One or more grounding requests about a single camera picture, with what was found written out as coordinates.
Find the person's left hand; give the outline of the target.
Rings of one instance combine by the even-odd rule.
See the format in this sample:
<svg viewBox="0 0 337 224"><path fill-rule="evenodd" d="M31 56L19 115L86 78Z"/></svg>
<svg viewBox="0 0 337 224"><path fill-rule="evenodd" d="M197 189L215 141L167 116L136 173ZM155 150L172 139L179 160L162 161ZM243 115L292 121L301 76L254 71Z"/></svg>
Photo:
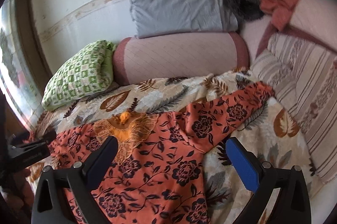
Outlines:
<svg viewBox="0 0 337 224"><path fill-rule="evenodd" d="M31 171L1 171L1 223L31 223L34 194L27 177Z"/></svg>

